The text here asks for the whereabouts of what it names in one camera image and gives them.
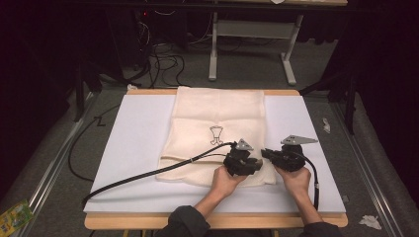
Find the white metal frame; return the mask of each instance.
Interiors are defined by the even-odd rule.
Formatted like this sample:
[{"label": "white metal frame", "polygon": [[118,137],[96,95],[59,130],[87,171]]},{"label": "white metal frame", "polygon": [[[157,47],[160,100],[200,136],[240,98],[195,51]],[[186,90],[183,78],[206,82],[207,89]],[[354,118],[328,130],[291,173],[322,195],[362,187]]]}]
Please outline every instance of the white metal frame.
[{"label": "white metal frame", "polygon": [[286,71],[289,85],[296,84],[290,57],[293,52],[296,37],[301,27],[303,15],[298,15],[294,23],[270,23],[270,22],[249,22],[249,21],[228,21],[219,20],[218,13],[214,12],[212,17],[212,49],[209,59],[209,80],[216,80],[217,51],[216,38],[225,37],[254,37],[265,39],[288,39],[289,47],[287,52],[281,53],[281,61]]}]

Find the cream cloth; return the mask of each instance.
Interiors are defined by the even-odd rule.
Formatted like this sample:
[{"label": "cream cloth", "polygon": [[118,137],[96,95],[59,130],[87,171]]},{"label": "cream cloth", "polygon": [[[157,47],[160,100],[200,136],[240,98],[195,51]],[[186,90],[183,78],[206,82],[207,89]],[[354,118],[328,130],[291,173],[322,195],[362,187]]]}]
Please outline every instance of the cream cloth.
[{"label": "cream cloth", "polygon": [[[262,158],[265,141],[265,106],[263,91],[235,91],[179,87],[171,117],[171,127],[158,168],[165,168],[200,155],[222,142],[243,138],[254,150],[249,157],[263,159],[260,171],[240,186],[260,186],[276,182],[270,161]],[[223,146],[211,154],[227,154]],[[213,170],[225,156],[202,158],[192,164],[157,175],[161,181],[178,181],[210,186]]]}]

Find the drawn symbol on cloth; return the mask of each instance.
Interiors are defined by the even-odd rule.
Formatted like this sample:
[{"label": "drawn symbol on cloth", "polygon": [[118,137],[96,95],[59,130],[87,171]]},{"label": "drawn symbol on cloth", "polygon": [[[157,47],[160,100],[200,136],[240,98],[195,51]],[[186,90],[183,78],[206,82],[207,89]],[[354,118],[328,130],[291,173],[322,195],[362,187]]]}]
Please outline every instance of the drawn symbol on cloth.
[{"label": "drawn symbol on cloth", "polygon": [[222,140],[219,139],[222,132],[222,126],[212,126],[209,128],[213,135],[213,140],[210,142],[212,145],[222,144]]}]

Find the white board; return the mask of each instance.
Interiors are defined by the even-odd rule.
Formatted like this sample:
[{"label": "white board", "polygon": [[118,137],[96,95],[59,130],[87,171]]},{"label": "white board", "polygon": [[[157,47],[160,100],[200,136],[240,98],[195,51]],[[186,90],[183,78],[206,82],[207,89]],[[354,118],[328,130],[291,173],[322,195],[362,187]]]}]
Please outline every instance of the white board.
[{"label": "white board", "polygon": [[[175,95],[126,95],[118,112],[92,192],[111,183],[154,171],[169,132]],[[318,139],[300,96],[265,96],[266,148],[281,150],[289,135]],[[346,212],[320,144],[302,145],[314,163],[320,184],[320,212]],[[238,188],[215,212],[294,213],[297,208],[280,175],[276,185]],[[313,200],[313,178],[309,194]],[[92,197],[87,213],[172,212],[196,204],[209,188],[161,182],[154,176],[112,188]]]}]

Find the electrical cord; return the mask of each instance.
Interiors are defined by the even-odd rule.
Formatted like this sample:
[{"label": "electrical cord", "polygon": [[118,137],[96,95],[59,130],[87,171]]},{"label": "electrical cord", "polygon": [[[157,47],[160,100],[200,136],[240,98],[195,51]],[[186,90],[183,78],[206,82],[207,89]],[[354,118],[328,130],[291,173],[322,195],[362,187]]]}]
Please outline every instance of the electrical cord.
[{"label": "electrical cord", "polygon": [[218,43],[216,49],[219,50],[220,52],[232,52],[232,51],[235,51],[238,48],[240,48],[242,44],[243,44],[243,39],[242,38],[239,38],[238,39],[238,45],[235,48],[232,48],[232,49],[222,49],[222,48],[219,47],[219,43]]},{"label": "electrical cord", "polygon": [[145,177],[149,177],[149,176],[152,176],[152,175],[157,175],[157,174],[160,174],[160,173],[163,173],[163,172],[166,172],[166,171],[170,171],[170,170],[176,169],[178,167],[181,167],[181,166],[184,166],[184,165],[193,163],[193,162],[195,162],[195,161],[197,161],[197,160],[199,160],[201,158],[207,157],[207,155],[209,153],[213,152],[214,150],[216,150],[216,149],[218,149],[218,148],[220,148],[222,146],[235,145],[235,144],[236,144],[236,142],[222,143],[222,144],[220,144],[220,145],[218,145],[218,146],[216,146],[216,147],[214,147],[214,148],[212,148],[212,149],[210,149],[210,150],[208,150],[208,151],[206,151],[206,152],[204,152],[204,153],[202,153],[202,154],[200,154],[200,155],[198,155],[196,157],[193,157],[193,158],[189,159],[189,160],[185,160],[185,161],[179,162],[179,163],[177,163],[175,165],[168,166],[166,168],[162,168],[162,169],[151,171],[151,172],[147,172],[147,173],[144,173],[144,174],[141,174],[141,175],[133,176],[133,177],[130,177],[130,178],[127,178],[127,179],[124,179],[124,180],[115,182],[113,184],[104,186],[104,187],[102,187],[102,188],[94,191],[93,193],[91,193],[91,194],[89,194],[89,195],[87,195],[86,197],[83,198],[83,201],[82,201],[83,208],[84,208],[84,206],[86,206],[86,203],[87,203],[87,201],[90,198],[92,198],[93,196],[95,196],[95,195],[97,195],[97,194],[99,194],[99,193],[101,193],[103,191],[109,190],[111,188],[114,188],[114,187],[117,187],[117,186],[120,186],[120,185],[124,185],[126,183],[129,183],[129,182],[132,182],[132,181],[135,181],[135,180],[139,180],[139,179],[142,179],[142,178],[145,178]]},{"label": "electrical cord", "polygon": [[209,33],[209,31],[210,31],[210,26],[211,26],[211,23],[212,23],[212,13],[210,13],[210,14],[209,14],[209,24],[207,25],[207,30],[206,30],[206,32],[203,34],[203,36],[202,36],[200,39],[195,40],[195,41],[188,42],[188,45],[192,45],[192,44],[194,44],[194,43],[198,43],[198,42],[202,42],[202,41],[205,41],[205,40],[209,40],[209,39],[211,39],[212,37],[207,37],[207,34],[208,34],[208,33]]},{"label": "electrical cord", "polygon": [[[164,84],[166,84],[167,86],[171,86],[171,87],[179,87],[179,86],[191,87],[191,86],[189,86],[189,85],[186,85],[186,84],[181,83],[181,81],[180,81],[180,79],[179,79],[180,75],[181,75],[181,74],[183,73],[183,71],[185,70],[185,60],[184,60],[184,58],[183,58],[181,55],[176,55],[176,54],[173,54],[173,55],[170,55],[170,54],[165,54],[166,52],[170,51],[170,50],[171,50],[171,48],[170,48],[169,50],[165,51],[164,55],[158,55],[158,54],[157,54],[157,46],[158,46],[158,45],[156,45],[156,46],[154,47],[154,50],[153,50],[153,54],[154,54],[154,55],[152,55],[152,56],[156,58],[156,61],[155,61],[155,63],[154,63],[154,67],[155,67],[155,68],[157,68],[157,70],[158,70],[158,71],[160,71],[160,70],[161,70],[161,71],[163,71],[163,72],[162,72],[162,76],[161,76],[163,83],[164,83]],[[165,74],[166,74],[166,72],[167,72],[169,69],[176,68],[178,65],[180,65],[180,63],[178,62],[178,59],[182,61],[182,64],[181,64],[181,65],[182,65],[182,68],[180,69],[180,71],[179,71],[179,72],[177,72],[177,74],[176,74],[176,76],[175,76],[175,80],[176,80],[176,82],[177,82],[177,85],[176,85],[176,84],[168,83],[168,82],[166,81]],[[167,61],[172,61],[172,62],[173,62],[173,64],[172,64],[172,65],[170,65],[170,66],[168,66],[168,67],[166,67],[166,68],[161,68],[161,62],[162,62],[162,61],[164,61],[164,60],[167,60]],[[153,83],[152,83],[153,88],[154,88],[154,84],[156,83],[156,80],[157,80],[157,76],[156,76],[155,80],[154,80],[154,81],[153,81]]]},{"label": "electrical cord", "polygon": [[84,180],[84,181],[89,181],[89,182],[94,182],[94,180],[92,180],[92,179],[89,179],[89,178],[86,178],[86,177],[83,177],[83,176],[81,176],[81,175],[79,175],[79,174],[77,174],[77,172],[75,172],[74,171],[74,169],[73,169],[73,167],[72,167],[72,165],[71,165],[71,157],[72,157],[72,153],[73,153],[73,150],[74,150],[74,147],[75,147],[75,145],[77,144],[77,142],[78,142],[78,140],[80,139],[80,137],[84,134],[84,132],[86,132],[86,130],[96,121],[96,120],[99,120],[100,121],[100,119],[102,119],[102,116],[104,116],[105,114],[107,114],[108,112],[110,112],[110,111],[112,111],[113,109],[115,109],[115,108],[117,108],[117,107],[119,107],[121,104],[119,104],[119,105],[116,105],[116,106],[113,106],[113,107],[111,107],[111,108],[109,108],[109,109],[107,109],[106,111],[104,111],[103,113],[101,113],[100,115],[98,115],[98,116],[96,116],[96,117],[94,117],[94,119],[92,120],[92,121],[90,121],[84,128],[83,128],[83,130],[77,135],[77,137],[74,139],[74,141],[73,141],[73,143],[71,144],[71,146],[70,146],[70,149],[69,149],[69,151],[68,151],[68,159],[67,159],[67,162],[68,162],[68,168],[70,169],[70,172],[75,176],[75,177],[77,177],[77,178],[79,178],[79,179],[81,179],[81,180]]},{"label": "electrical cord", "polygon": [[296,152],[289,151],[289,150],[282,150],[282,152],[289,153],[291,155],[295,155],[295,156],[298,156],[300,158],[303,158],[311,166],[311,168],[313,169],[313,173],[314,173],[314,203],[313,203],[313,205],[314,205],[314,208],[315,209],[318,209],[318,200],[319,200],[319,195],[320,195],[320,187],[319,187],[319,184],[318,184],[317,170],[315,169],[314,164],[307,157],[305,157],[304,155],[301,155],[301,154],[298,154]]}]

